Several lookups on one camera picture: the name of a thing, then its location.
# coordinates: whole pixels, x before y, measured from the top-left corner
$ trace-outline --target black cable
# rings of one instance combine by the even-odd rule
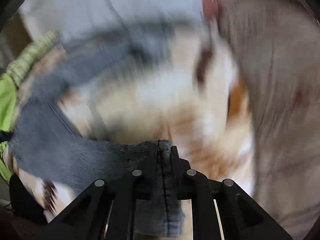
[[[11,202],[9,202],[8,205],[3,206],[3,208],[6,208],[6,207],[8,207],[8,206],[10,206],[10,205],[11,205]]]
[[[13,137],[13,132],[6,132],[0,130],[0,142],[10,141]]]

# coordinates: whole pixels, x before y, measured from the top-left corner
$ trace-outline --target stitched seam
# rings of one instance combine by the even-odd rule
[[[60,119],[61,123],[64,125],[64,127],[68,130],[68,132],[72,135],[76,135],[70,126],[63,120],[63,118],[57,113],[57,111],[52,107],[52,105],[48,102],[48,105],[50,106],[51,110],[55,113],[55,115]]]
[[[160,161],[161,161],[161,174],[162,174],[162,186],[163,186],[163,192],[164,192],[164,205],[165,205],[165,213],[166,213],[166,218],[167,218],[167,236],[169,237],[169,230],[170,230],[170,226],[169,226],[169,209],[168,209],[168,200],[167,200],[167,193],[166,193],[166,187],[164,184],[164,170],[163,170],[163,157],[162,157],[162,152],[160,152]]]

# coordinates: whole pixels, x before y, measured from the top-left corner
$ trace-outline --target beige fabric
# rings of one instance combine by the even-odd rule
[[[255,200],[293,239],[320,214],[320,29],[296,0],[238,0],[221,18],[249,89]]]

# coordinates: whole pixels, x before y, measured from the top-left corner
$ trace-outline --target light green cloth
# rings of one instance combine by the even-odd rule
[[[17,89],[11,76],[7,73],[3,74],[0,77],[0,130],[10,130],[13,111],[16,106],[16,91]],[[6,147],[7,142],[0,144],[0,174],[7,182],[9,182],[12,174],[2,161],[2,153]]]

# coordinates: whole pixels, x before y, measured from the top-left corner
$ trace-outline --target person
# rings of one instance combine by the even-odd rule
[[[320,214],[320,28],[297,0],[203,0],[203,9],[206,20],[217,19],[249,90],[254,199],[303,239]]]

